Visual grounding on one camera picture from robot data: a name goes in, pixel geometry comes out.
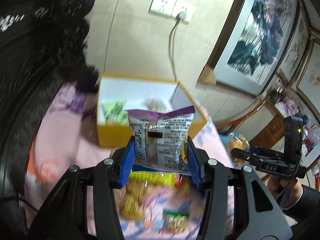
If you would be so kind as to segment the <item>person right hand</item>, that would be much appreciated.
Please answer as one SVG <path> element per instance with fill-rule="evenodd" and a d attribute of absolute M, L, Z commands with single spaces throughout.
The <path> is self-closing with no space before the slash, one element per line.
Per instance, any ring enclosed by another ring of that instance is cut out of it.
<path fill-rule="evenodd" d="M 267 188 L 272 196 L 280 201 L 279 206 L 282 209 L 291 207 L 303 194 L 303 187 L 296 178 L 279 178 L 272 175 L 268 179 Z"/>

